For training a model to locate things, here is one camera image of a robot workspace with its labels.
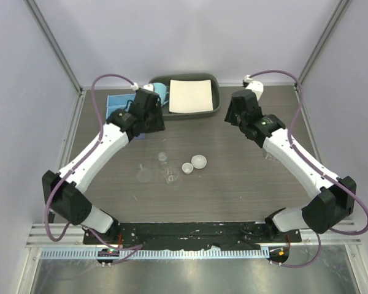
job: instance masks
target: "black mounting plate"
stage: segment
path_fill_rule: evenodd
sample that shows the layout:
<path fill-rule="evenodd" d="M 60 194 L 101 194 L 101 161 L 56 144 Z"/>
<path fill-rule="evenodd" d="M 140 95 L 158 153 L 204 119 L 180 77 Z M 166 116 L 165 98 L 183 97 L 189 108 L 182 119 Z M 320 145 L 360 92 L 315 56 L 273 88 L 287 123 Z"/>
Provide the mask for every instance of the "black mounting plate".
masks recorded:
<path fill-rule="evenodd" d="M 256 222 L 121 223 L 120 233 L 124 248 L 143 244 L 142 249 L 156 251 L 198 251 L 211 246 L 221 250 L 259 249 L 258 243 L 285 243 L 286 235 L 289 235 L 291 243 L 301 242 L 299 230 L 269 236 L 266 225 Z M 83 243 L 100 244 L 89 233 L 85 234 Z M 118 237 L 111 244 L 118 244 Z"/>

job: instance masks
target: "gray wall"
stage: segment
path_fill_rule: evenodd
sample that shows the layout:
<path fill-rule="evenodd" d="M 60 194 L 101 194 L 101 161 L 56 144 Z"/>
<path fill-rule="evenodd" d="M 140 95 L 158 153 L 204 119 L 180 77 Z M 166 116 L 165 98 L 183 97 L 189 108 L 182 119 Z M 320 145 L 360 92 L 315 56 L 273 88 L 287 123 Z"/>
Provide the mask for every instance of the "gray wall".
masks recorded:
<path fill-rule="evenodd" d="M 23 1 L 0 1 L 0 294 L 14 293 L 41 176 L 57 168 L 76 98 Z"/>
<path fill-rule="evenodd" d="M 350 175 L 368 206 L 368 0 L 355 0 L 304 82 L 323 162 Z M 358 227 L 366 223 L 356 206 Z M 368 253 L 368 233 L 363 237 Z"/>
<path fill-rule="evenodd" d="M 300 74 L 339 0 L 36 2 L 78 81 L 90 86 L 107 72 L 138 83 L 182 72 L 210 72 L 221 83 L 266 69 Z"/>

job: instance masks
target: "gray tabletop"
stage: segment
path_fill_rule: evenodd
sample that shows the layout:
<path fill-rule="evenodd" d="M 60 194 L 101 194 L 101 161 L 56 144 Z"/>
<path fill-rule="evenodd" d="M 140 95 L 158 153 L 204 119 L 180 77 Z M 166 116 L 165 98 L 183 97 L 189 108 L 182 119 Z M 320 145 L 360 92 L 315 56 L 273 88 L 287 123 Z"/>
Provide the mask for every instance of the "gray tabletop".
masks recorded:
<path fill-rule="evenodd" d="M 307 203 L 298 181 L 281 164 L 265 160 L 263 151 L 237 127 L 224 122 L 231 94 L 239 88 L 221 88 L 221 110 L 213 117 L 166 121 L 166 130 L 133 140 L 102 168 L 86 192 L 88 199 L 121 222 L 255 221 L 282 207 Z M 129 90 L 99 90 L 105 116 L 108 94 Z M 297 107 L 291 86 L 265 87 L 263 113 L 273 113 L 289 124 Z M 98 123 L 87 92 L 72 148 L 74 158 L 95 137 Z M 294 136 L 313 154 L 304 120 Z M 157 155 L 164 151 L 180 170 L 179 183 L 169 186 L 159 170 Z M 202 154 L 207 166 L 184 175 L 181 166 Z M 139 165 L 153 177 L 140 183 Z"/>

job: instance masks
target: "white bowl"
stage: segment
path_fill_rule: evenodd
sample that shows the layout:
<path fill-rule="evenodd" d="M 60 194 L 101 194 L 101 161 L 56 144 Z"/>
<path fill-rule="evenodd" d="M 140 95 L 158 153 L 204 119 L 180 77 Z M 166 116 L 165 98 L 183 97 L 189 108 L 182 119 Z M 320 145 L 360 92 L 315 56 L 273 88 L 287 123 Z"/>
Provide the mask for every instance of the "white bowl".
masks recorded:
<path fill-rule="evenodd" d="M 200 170 L 201 168 L 204 168 L 206 166 L 207 159 L 203 155 L 195 155 L 192 157 L 191 163 L 194 166 L 194 168 Z"/>
<path fill-rule="evenodd" d="M 182 170 L 184 174 L 189 175 L 194 170 L 194 167 L 189 162 L 186 162 L 185 164 L 183 164 Z"/>

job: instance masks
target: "blue box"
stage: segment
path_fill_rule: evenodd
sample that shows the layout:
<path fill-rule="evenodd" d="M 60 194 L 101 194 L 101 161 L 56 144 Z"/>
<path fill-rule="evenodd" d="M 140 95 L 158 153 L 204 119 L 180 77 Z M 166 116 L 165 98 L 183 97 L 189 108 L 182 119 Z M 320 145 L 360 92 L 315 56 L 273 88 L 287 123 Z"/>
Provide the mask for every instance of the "blue box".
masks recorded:
<path fill-rule="evenodd" d="M 108 95 L 108 99 L 106 102 L 106 118 L 110 116 L 110 114 L 121 108 L 124 109 L 127 105 L 128 100 L 134 100 L 135 99 L 135 93 L 134 94 L 124 94 L 124 95 Z M 145 134 L 140 134 L 138 137 L 135 137 L 135 139 L 144 139 Z"/>

